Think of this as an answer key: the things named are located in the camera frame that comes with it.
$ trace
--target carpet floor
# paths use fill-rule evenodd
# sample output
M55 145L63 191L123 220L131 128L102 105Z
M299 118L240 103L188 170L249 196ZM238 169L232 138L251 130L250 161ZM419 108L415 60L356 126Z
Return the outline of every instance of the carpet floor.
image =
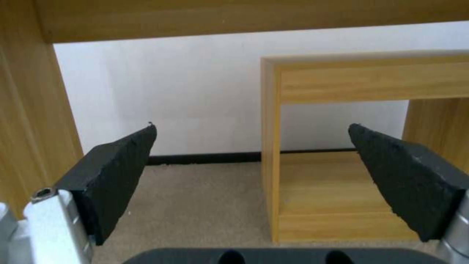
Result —
M152 248L272 247L260 163L147 166L93 263L122 263ZM436 242L327 242L280 247L393 247L433 253Z

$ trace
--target wooden board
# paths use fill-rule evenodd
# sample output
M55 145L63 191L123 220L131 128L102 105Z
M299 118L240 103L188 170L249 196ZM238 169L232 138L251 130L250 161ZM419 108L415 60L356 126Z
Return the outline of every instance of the wooden board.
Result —
M417 240L355 152L280 156L279 241Z
M466 0L36 0L48 42L469 19Z
M469 96L469 52L427 51L269 58L281 103Z
M51 44L30 0L0 1L0 197L17 217L83 155Z
M272 241L278 241L280 180L280 91L272 65L261 62L262 183Z
M469 98L412 100L402 137L469 174Z

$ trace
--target white wall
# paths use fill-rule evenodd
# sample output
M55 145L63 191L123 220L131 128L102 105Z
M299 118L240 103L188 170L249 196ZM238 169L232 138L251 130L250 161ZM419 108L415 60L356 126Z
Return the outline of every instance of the white wall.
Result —
M469 22L55 45L83 150L152 121L152 155L259 151L260 57L468 48ZM282 148L351 147L352 122L399 137L406 108L287 106Z

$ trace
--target black baseboard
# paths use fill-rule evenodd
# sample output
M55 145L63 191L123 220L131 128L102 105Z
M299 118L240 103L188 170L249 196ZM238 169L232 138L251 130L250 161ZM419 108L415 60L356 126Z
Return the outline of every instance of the black baseboard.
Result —
M354 148L339 149L314 149L314 150L288 150L281 153L317 153L317 152L340 152L355 151ZM166 155L150 156L147 165L162 164L207 164L207 163L241 163L260 162L260 152L238 152L238 153L211 153L211 154L188 154L188 155Z

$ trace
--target wooden box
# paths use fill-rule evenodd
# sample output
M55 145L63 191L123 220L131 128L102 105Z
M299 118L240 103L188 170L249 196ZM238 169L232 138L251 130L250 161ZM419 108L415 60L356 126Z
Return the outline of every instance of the wooden box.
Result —
M409 99L403 138L469 172L469 52L264 58L262 180L272 240L416 240L356 152L280 154L284 104Z

